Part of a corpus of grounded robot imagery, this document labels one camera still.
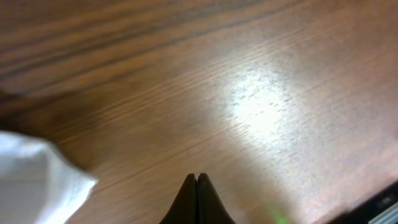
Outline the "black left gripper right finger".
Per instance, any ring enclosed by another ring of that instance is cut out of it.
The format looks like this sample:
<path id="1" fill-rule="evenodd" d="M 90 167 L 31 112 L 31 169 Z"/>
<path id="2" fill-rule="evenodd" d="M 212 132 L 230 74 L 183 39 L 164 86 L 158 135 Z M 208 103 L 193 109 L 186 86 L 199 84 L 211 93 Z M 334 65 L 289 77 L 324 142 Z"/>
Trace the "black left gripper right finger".
<path id="1" fill-rule="evenodd" d="M 200 224 L 235 224 L 226 211 L 208 174 L 198 177 L 198 219 Z"/>

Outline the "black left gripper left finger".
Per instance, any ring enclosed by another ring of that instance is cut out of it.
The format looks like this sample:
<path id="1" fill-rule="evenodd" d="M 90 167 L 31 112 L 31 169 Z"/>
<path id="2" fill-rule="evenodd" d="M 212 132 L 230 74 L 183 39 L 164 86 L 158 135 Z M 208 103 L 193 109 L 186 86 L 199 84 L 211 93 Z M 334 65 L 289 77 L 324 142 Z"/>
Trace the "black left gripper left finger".
<path id="1" fill-rule="evenodd" d="M 160 224 L 195 224 L 196 214 L 197 180 L 194 174 L 188 174 Z"/>

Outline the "white printed t-shirt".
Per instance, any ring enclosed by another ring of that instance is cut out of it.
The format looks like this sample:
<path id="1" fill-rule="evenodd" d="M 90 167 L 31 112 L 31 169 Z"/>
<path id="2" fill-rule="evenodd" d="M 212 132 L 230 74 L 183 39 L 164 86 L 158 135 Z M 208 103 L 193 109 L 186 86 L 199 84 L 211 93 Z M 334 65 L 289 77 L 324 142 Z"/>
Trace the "white printed t-shirt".
<path id="1" fill-rule="evenodd" d="M 1 131 L 2 224 L 64 224 L 97 182 L 51 142 Z"/>

